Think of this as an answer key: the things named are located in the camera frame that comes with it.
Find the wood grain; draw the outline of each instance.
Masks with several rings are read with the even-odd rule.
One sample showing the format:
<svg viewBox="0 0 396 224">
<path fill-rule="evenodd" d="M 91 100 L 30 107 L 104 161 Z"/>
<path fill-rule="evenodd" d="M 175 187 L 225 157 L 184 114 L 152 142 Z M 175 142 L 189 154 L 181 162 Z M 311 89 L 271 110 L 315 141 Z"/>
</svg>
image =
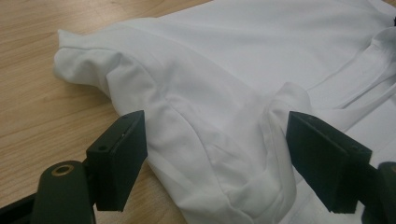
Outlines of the wood grain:
<svg viewBox="0 0 396 224">
<path fill-rule="evenodd" d="M 35 192 L 40 174 L 86 148 L 118 117 L 97 89 L 52 75 L 57 30 L 94 32 L 208 0 L 0 0 L 0 207 Z M 388 0 L 396 6 L 396 0 Z M 123 213 L 98 223 L 184 223 L 145 163 Z"/>
</svg>

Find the cloth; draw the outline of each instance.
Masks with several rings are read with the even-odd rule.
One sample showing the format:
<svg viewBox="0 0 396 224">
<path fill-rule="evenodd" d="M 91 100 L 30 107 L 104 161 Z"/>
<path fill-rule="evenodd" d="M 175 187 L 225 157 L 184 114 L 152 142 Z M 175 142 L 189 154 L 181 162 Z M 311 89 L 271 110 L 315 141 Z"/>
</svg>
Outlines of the cloth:
<svg viewBox="0 0 396 224">
<path fill-rule="evenodd" d="M 378 0 L 219 0 L 91 35 L 60 31 L 57 77 L 145 110 L 148 162 L 189 223 L 360 223 L 295 172 L 289 111 L 395 160 L 395 8 Z"/>
</svg>

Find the black plastic part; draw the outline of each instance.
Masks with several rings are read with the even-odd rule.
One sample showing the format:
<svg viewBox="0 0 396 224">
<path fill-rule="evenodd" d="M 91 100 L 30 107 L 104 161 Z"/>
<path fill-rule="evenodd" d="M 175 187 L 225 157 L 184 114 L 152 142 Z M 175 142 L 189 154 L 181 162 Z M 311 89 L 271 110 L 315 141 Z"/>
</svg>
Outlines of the black plastic part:
<svg viewBox="0 0 396 224">
<path fill-rule="evenodd" d="M 81 162 L 64 161 L 42 174 L 31 223 L 95 223 L 85 168 Z"/>
<path fill-rule="evenodd" d="M 321 119 L 290 112 L 287 142 L 294 167 L 329 211 L 354 213 L 361 172 L 372 151 Z"/>
<path fill-rule="evenodd" d="M 143 111 L 119 118 L 88 148 L 89 173 L 99 184 L 99 211 L 123 210 L 147 155 Z"/>
<path fill-rule="evenodd" d="M 388 223 L 396 223 L 396 162 L 383 162 L 378 167 L 378 188 Z"/>
<path fill-rule="evenodd" d="M 3 224 L 29 223 L 32 214 L 35 194 L 11 203 L 0 209 L 0 220 Z"/>
</svg>

